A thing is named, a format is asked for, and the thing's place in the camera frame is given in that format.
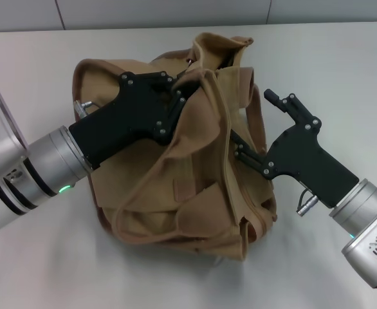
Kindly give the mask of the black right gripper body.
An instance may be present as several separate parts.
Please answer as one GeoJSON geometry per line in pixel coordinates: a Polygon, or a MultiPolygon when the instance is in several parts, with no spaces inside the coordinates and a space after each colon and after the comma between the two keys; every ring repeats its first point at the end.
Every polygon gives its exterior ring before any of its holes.
{"type": "Polygon", "coordinates": [[[285,130],[271,145],[261,170],[269,180],[280,175],[294,178],[331,209],[359,178],[320,146],[321,125],[301,123],[285,130]]]}

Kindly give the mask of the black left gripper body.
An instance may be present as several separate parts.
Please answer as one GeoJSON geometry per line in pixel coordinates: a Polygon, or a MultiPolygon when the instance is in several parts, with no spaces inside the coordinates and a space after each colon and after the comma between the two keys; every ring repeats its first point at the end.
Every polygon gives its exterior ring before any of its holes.
{"type": "Polygon", "coordinates": [[[134,74],[130,71],[116,78],[119,92],[106,105],[69,126],[92,169],[133,144],[150,139],[159,145],[172,140],[173,120],[162,101],[172,94],[174,79],[164,71],[134,74]]]}

